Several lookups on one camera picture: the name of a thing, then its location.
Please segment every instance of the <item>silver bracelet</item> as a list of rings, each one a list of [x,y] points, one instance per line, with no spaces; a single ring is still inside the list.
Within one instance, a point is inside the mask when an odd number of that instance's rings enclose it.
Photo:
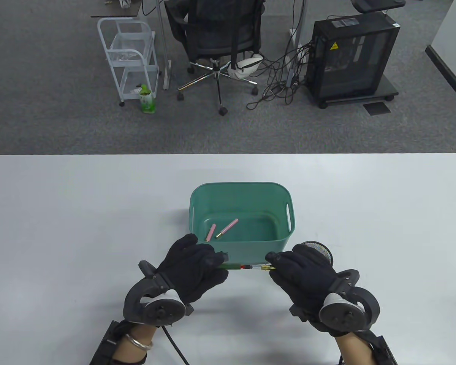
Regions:
[[[126,334],[125,337],[135,346],[137,346],[138,348],[144,350],[144,351],[149,351],[150,349],[152,349],[152,346],[153,346],[153,343],[150,342],[150,344],[141,344],[140,342],[138,342],[136,339],[134,339],[132,336],[130,336],[129,334]]]

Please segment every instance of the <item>pink pencil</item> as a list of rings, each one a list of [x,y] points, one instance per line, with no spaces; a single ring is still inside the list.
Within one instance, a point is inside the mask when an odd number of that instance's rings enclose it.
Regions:
[[[235,220],[234,220],[233,222],[231,222],[230,224],[228,224],[225,228],[223,228],[223,229],[221,230],[221,232],[218,233],[218,234],[216,235],[216,238],[219,238],[219,237],[223,236],[229,229],[231,229],[231,228],[232,228],[235,224],[237,224],[237,223],[238,223],[238,218],[235,219]]]
[[[206,236],[206,242],[211,241],[211,237],[213,237],[214,229],[216,228],[216,224],[212,224],[211,228],[209,228],[209,232],[207,233]]]

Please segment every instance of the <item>black wall trim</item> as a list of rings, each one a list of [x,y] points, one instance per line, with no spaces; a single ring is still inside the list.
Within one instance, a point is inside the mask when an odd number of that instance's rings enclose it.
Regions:
[[[429,58],[437,67],[437,69],[440,71],[442,76],[444,76],[449,85],[451,85],[453,90],[456,92],[456,75],[454,75],[454,73],[448,68],[448,66],[440,58],[440,56],[436,53],[436,51],[431,45],[427,46],[426,54],[429,56]]]

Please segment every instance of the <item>office chair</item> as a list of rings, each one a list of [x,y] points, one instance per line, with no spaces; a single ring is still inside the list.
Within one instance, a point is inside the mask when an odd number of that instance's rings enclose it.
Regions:
[[[179,87],[177,99],[184,100],[183,90],[213,76],[218,86],[219,113],[228,111],[221,101],[220,75],[229,78],[228,67],[235,69],[237,55],[241,52],[258,53],[261,47],[260,24],[265,10],[264,0],[167,0],[164,2],[172,34],[182,43],[188,55],[188,73],[194,66],[208,72],[186,85]],[[231,56],[230,62],[220,65],[220,58]],[[209,59],[211,67],[197,63],[198,59]],[[252,94],[257,95],[257,83]]]

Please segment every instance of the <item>gray carpet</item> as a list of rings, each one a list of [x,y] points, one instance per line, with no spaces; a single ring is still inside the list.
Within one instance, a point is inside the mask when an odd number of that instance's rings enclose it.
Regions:
[[[304,88],[289,106],[276,100],[248,111],[256,99],[250,87],[228,79],[225,117],[217,113],[214,80],[177,102],[176,86],[192,76],[168,29],[174,80],[159,92],[156,114],[140,113],[134,101],[120,108],[89,4],[0,2],[0,154],[456,152],[456,94],[424,54],[450,0],[408,0],[389,13],[402,28],[386,75],[401,94],[386,103],[391,113],[379,116],[361,104],[320,110]],[[292,7],[285,0],[266,6],[262,51],[277,58]],[[329,14],[354,13],[349,0],[311,0],[308,27]],[[149,21],[157,29],[156,18]]]

